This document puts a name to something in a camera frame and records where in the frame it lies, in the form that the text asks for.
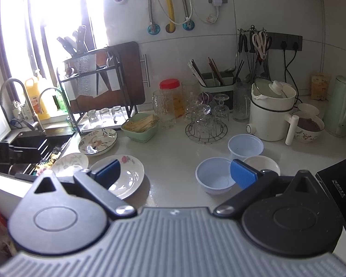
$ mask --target cabinet handle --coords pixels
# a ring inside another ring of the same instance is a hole
[[[146,80],[143,80],[142,83],[146,83],[148,87],[150,87],[150,75],[149,75],[149,67],[148,67],[148,60],[147,60],[147,55],[143,55],[143,59],[140,60],[140,62],[145,63],[145,72],[146,72]]]

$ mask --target black sink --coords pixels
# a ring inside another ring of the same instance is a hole
[[[10,143],[15,147],[36,148],[41,153],[39,161],[34,159],[20,159],[21,163],[15,163],[13,165],[0,165],[0,173],[14,176],[16,173],[34,175],[35,168],[39,163],[46,163],[52,153],[62,152],[71,137],[74,135],[74,131],[71,127],[64,128],[51,128],[45,131],[45,134],[39,134],[38,131],[21,132]]]

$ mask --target white countertop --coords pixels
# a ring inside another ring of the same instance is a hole
[[[325,102],[312,104],[325,108]],[[141,187],[126,201],[135,208],[143,206],[195,207],[216,206],[237,194],[240,188],[235,185],[229,192],[211,196],[204,192],[195,178],[197,165],[209,157],[230,157],[228,140],[240,133],[246,133],[246,124],[232,119],[228,123],[228,133],[224,139],[212,144],[198,144],[185,135],[186,123],[178,120],[171,129],[160,129],[147,143],[130,140],[118,131],[115,146],[104,155],[89,157],[89,165],[116,154],[137,157],[145,167],[145,178]],[[65,154],[78,152],[80,137],[77,135],[69,144]],[[310,144],[293,141],[287,146],[284,140],[264,142],[263,155],[274,159],[283,175],[294,176],[300,169],[309,170],[313,175],[346,158],[346,138],[339,139],[323,131],[320,137]],[[31,184],[0,176],[0,189],[23,197]],[[346,262],[346,232],[344,231],[335,253]]]

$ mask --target white bowl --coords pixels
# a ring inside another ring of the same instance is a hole
[[[97,129],[82,137],[78,149],[88,156],[99,156],[109,151],[118,137],[112,128]]]
[[[324,129],[324,122],[316,115],[312,115],[304,111],[295,112],[294,115],[298,115],[299,118],[310,118],[316,122],[320,128],[320,131],[308,131],[297,126],[294,138],[300,142],[312,142],[316,140]]]
[[[74,172],[89,167],[89,159],[82,153],[71,153],[65,155],[53,164],[51,170],[56,177],[73,176]]]
[[[196,180],[211,195],[225,193],[235,184],[230,166],[231,161],[223,157],[205,159],[196,168]]]
[[[244,161],[247,157],[259,155],[264,150],[261,139],[251,134],[238,134],[228,141],[232,159]]]
[[[304,111],[306,113],[310,113],[312,115],[318,115],[319,114],[319,109],[316,108],[315,106],[311,104],[306,104],[306,103],[301,103],[297,106],[299,111]]]
[[[273,172],[276,172],[278,175],[281,175],[281,169],[279,168],[279,165],[273,159],[263,155],[247,157],[244,160],[244,163],[248,164],[249,166],[258,171],[272,170]]]

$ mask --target blue gripper pad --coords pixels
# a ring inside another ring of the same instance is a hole
[[[259,171],[239,159],[231,162],[231,177],[243,190],[257,181],[258,173]]]
[[[111,187],[118,180],[120,175],[121,164],[117,159],[98,168],[97,170],[90,172],[90,176],[106,189],[109,189],[109,187]]]

